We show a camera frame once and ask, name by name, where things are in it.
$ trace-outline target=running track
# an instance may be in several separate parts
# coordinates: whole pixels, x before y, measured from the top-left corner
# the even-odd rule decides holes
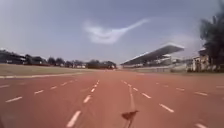
[[[99,71],[0,79],[0,128],[224,128],[222,76]]]

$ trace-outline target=building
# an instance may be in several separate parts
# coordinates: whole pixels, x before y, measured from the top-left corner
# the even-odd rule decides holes
[[[167,66],[173,63],[171,53],[184,50],[184,47],[169,43],[152,52],[146,52],[122,63],[123,68]]]

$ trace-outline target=white cloud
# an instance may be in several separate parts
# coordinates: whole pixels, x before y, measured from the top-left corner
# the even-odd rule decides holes
[[[101,26],[96,26],[90,23],[86,23],[84,25],[84,30],[88,32],[89,39],[93,43],[114,44],[128,31],[136,27],[139,27],[147,22],[149,22],[148,19],[143,19],[128,27],[116,28],[116,29],[114,28],[106,29]]]

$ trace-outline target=lane marking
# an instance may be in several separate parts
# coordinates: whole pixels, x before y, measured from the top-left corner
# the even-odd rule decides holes
[[[132,88],[129,86],[129,94],[130,94],[130,99],[131,99],[131,109],[135,110],[135,101],[132,93]]]
[[[91,92],[94,92],[95,91],[95,88],[93,88],[92,90],[91,90]]]
[[[88,96],[84,99],[83,103],[87,103],[90,99],[91,99],[91,97],[90,97],[90,95],[88,95]]]
[[[185,89],[183,89],[183,88],[176,88],[177,90],[179,90],[179,91],[184,91]]]
[[[6,102],[6,103],[10,103],[10,102],[13,102],[13,101],[20,100],[20,99],[22,99],[22,98],[23,98],[22,96],[19,96],[19,97],[16,97],[16,98],[13,98],[13,99],[7,100],[7,101],[5,101],[5,102]]]
[[[10,87],[10,85],[0,85],[0,88],[7,88]]]
[[[138,91],[138,89],[137,88],[133,88],[135,91]]]
[[[216,88],[224,89],[224,86],[216,86]]]
[[[148,96],[148,95],[145,94],[145,93],[142,93],[142,95],[144,95],[144,96],[145,96],[146,98],[148,98],[148,99],[152,98],[152,97]]]
[[[66,85],[66,84],[67,84],[67,82],[65,82],[65,83],[61,84],[61,86],[64,86],[64,85]]]
[[[208,96],[208,94],[206,93],[203,93],[203,92],[194,92],[195,94],[198,94],[198,95],[202,95],[202,96]]]
[[[195,126],[197,126],[198,128],[207,128],[206,126],[200,123],[195,124]]]
[[[57,88],[57,86],[51,87],[51,89],[56,89],[56,88]]]
[[[19,83],[19,85],[25,85],[26,83]]]
[[[44,91],[44,90],[36,91],[36,92],[34,92],[34,94],[36,95],[36,94],[41,93],[41,92],[43,92],[43,91]]]
[[[170,109],[169,107],[167,107],[166,105],[163,105],[163,104],[159,104],[161,107],[163,107],[164,109],[166,109],[167,111],[173,113],[174,110]]]
[[[79,115],[81,114],[81,111],[77,111],[71,118],[71,120],[66,125],[67,128],[71,128],[75,125],[75,122],[77,121]]]

